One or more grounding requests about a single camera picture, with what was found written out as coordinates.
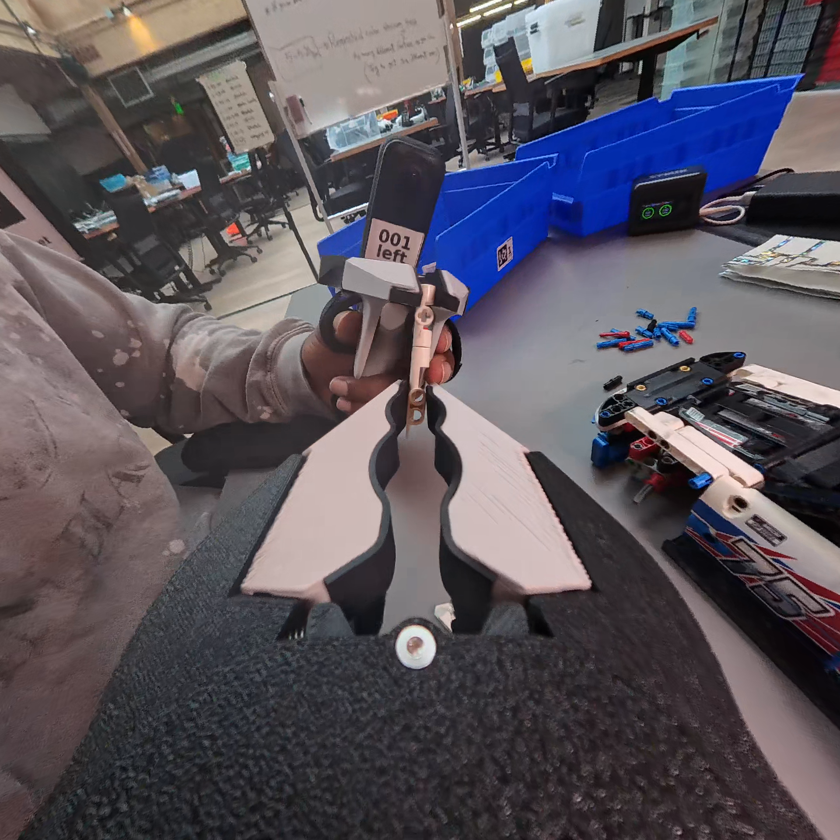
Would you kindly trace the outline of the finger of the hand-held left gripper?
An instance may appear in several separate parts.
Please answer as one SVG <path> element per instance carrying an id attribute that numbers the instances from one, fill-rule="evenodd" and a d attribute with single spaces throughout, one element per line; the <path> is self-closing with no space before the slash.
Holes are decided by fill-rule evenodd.
<path id="1" fill-rule="evenodd" d="M 341 288 L 360 297 L 362 327 L 353 377 L 394 372 L 405 353 L 406 321 L 421 300 L 410 264 L 355 257 L 343 267 Z"/>
<path id="2" fill-rule="evenodd" d="M 429 310 L 435 323 L 462 316 L 469 298 L 467 286 L 447 269 L 433 268 L 420 276 L 420 309 Z"/>

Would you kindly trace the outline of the white toy panel piece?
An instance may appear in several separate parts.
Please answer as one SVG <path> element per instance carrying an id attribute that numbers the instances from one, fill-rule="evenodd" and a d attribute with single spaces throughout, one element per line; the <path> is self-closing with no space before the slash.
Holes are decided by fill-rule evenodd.
<path id="1" fill-rule="evenodd" d="M 408 395 L 406 401 L 406 435 L 420 425 L 426 412 L 426 373 L 434 355 L 435 298 L 434 285 L 423 283 L 421 304 L 413 316 L 413 336 L 410 367 L 407 377 Z"/>

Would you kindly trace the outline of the brick-built toy race car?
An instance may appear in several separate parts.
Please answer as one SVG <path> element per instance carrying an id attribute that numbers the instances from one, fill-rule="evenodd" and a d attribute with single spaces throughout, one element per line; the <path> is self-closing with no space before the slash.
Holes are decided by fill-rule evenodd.
<path id="1" fill-rule="evenodd" d="M 696 494 L 663 551 L 838 726 L 838 390 L 722 352 L 609 393 L 593 466 Z"/>

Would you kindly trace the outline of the person's left forearm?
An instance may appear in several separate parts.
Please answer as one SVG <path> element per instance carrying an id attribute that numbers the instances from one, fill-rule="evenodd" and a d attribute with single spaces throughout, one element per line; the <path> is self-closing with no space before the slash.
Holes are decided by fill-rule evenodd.
<path id="1" fill-rule="evenodd" d="M 93 319 L 97 382 L 136 425 L 190 434 L 333 414 L 303 360 L 317 335 L 302 320 L 259 332 L 119 291 L 101 300 Z"/>

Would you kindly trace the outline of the grey desk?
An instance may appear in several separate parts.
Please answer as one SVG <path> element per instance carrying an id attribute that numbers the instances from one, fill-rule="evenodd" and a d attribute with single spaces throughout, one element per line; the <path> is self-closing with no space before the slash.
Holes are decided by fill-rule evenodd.
<path id="1" fill-rule="evenodd" d="M 659 548 L 687 500 L 636 506 L 617 475 L 588 466 L 585 409 L 603 396 L 601 382 L 669 360 L 661 350 L 611 362 L 592 348 L 591 328 L 617 326 L 611 316 L 625 304 L 696 304 L 699 350 L 746 350 L 750 362 L 838 385 L 838 302 L 720 278 L 721 264 L 748 248 L 707 233 L 557 234 L 466 317 L 455 394 L 537 445 L 640 541 L 698 622 L 770 767 L 822 838 L 838 838 L 838 728 Z"/>

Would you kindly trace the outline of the near blue plastic bin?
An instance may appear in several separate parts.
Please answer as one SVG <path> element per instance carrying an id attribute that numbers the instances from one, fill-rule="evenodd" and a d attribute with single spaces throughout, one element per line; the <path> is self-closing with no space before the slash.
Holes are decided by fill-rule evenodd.
<path id="1" fill-rule="evenodd" d="M 556 154 L 447 173 L 417 267 L 435 264 L 474 307 L 548 239 Z"/>

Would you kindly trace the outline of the blue plastic bin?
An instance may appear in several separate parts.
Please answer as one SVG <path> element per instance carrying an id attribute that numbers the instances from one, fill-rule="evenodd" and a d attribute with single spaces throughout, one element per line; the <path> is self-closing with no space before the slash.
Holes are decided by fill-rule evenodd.
<path id="1" fill-rule="evenodd" d="M 714 190 L 756 175 L 801 78 L 677 89 L 525 143 L 515 159 L 554 157 L 549 223 L 593 235 L 627 221 L 641 176 L 700 167 Z"/>
<path id="2" fill-rule="evenodd" d="M 548 239 L 556 154 L 447 173 L 417 267 L 435 264 L 474 307 Z"/>

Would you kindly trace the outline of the whiteboard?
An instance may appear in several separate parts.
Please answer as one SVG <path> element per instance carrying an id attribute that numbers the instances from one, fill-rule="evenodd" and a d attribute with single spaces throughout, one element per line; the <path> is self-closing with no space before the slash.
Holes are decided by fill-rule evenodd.
<path id="1" fill-rule="evenodd" d="M 247 1 L 298 138 L 448 80 L 444 4 L 435 1 Z"/>

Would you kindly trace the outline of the black office chair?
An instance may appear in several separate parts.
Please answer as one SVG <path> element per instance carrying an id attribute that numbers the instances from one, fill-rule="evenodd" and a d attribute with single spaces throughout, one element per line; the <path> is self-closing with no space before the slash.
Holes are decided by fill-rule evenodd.
<path id="1" fill-rule="evenodd" d="M 529 80 L 522 67 L 515 38 L 494 45 L 494 54 L 509 102 L 510 139 L 525 144 L 550 133 L 552 100 L 541 80 Z"/>
<path id="2" fill-rule="evenodd" d="M 181 254 L 158 233 L 151 212 L 135 186 L 110 193 L 106 202 L 117 223 L 122 256 L 130 265 L 129 279 L 139 294 L 155 303 L 186 303 L 212 310 L 206 292 Z"/>
<path id="3" fill-rule="evenodd" d="M 197 201 L 201 207 L 202 228 L 216 253 L 215 258 L 206 265 L 209 273 L 224 277 L 224 268 L 241 257 L 255 264 L 258 261 L 257 255 L 263 252 L 261 247 L 249 241 L 245 245 L 231 245 L 224 237 L 224 231 L 231 224 L 236 226 L 243 237 L 245 232 L 239 224 L 239 205 L 222 185 L 214 160 L 206 156 L 198 157 L 196 173 L 201 186 Z"/>

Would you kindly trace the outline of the pile of blue red pins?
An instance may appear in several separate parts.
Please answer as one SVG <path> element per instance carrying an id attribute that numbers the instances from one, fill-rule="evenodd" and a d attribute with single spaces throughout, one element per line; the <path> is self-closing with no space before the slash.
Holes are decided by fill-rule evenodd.
<path id="1" fill-rule="evenodd" d="M 699 320 L 699 309 L 691 307 L 683 318 L 660 319 L 650 310 L 635 311 L 639 324 L 629 330 L 609 329 L 598 334 L 595 350 L 614 350 L 632 354 L 649 350 L 659 343 L 672 348 L 692 345 Z"/>

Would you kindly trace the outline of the white storage box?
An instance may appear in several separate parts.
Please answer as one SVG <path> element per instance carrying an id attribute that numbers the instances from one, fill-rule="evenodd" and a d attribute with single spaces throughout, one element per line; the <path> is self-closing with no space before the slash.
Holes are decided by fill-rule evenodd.
<path id="1" fill-rule="evenodd" d="M 593 52 L 601 6 L 600 1 L 552 1 L 526 14 L 534 75 Z"/>

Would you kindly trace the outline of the black charger green display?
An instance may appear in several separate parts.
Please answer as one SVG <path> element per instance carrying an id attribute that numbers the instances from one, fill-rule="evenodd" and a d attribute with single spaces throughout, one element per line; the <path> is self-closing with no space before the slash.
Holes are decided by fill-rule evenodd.
<path id="1" fill-rule="evenodd" d="M 656 235 L 696 227 L 706 184 L 707 171 L 701 166 L 638 177 L 629 194 L 627 234 Z"/>

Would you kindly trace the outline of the person's grey sweatshirt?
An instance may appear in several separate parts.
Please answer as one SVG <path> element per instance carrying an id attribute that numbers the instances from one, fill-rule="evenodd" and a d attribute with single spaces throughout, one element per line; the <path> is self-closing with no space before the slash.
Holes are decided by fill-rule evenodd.
<path id="1" fill-rule="evenodd" d="M 163 405 L 174 329 L 196 313 L 12 234 L 1 262 L 1 827 L 16 838 L 184 553 L 129 420 Z"/>

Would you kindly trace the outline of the wooden far table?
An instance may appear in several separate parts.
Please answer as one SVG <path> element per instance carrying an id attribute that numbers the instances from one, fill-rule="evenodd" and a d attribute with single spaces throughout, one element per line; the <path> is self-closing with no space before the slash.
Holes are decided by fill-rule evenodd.
<path id="1" fill-rule="evenodd" d="M 701 37 L 718 23 L 719 15 L 698 17 L 679 27 L 671 27 L 652 35 L 599 49 L 539 72 L 532 71 L 526 74 L 526 78 L 528 81 L 551 80 L 573 72 L 596 70 L 613 63 L 638 62 L 641 64 L 641 70 L 638 76 L 637 100 L 641 102 L 653 95 L 658 56 L 675 49 L 692 37 Z"/>

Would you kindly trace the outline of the black flat box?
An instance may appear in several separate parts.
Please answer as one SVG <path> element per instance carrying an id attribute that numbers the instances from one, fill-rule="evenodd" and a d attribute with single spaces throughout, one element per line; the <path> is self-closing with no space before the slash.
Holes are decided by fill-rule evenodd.
<path id="1" fill-rule="evenodd" d="M 747 224 L 837 225 L 839 171 L 787 172 L 761 185 L 745 216 Z"/>

